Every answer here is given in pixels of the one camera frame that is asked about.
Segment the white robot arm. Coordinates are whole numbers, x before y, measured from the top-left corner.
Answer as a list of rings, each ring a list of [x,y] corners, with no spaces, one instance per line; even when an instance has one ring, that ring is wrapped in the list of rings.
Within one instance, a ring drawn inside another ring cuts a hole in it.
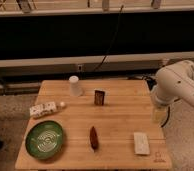
[[[154,105],[152,120],[164,127],[170,118],[170,105],[183,99],[194,108],[194,62],[183,60],[160,68],[150,91]]]

